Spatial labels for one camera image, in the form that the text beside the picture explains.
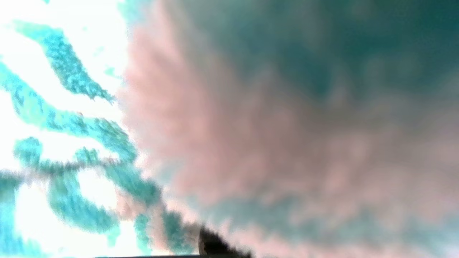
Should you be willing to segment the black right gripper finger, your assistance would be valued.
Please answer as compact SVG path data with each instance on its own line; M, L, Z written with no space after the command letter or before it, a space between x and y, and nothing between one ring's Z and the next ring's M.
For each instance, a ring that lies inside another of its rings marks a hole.
M198 237L199 255L205 258L251 258L250 253L241 253L231 248L217 234L201 228Z

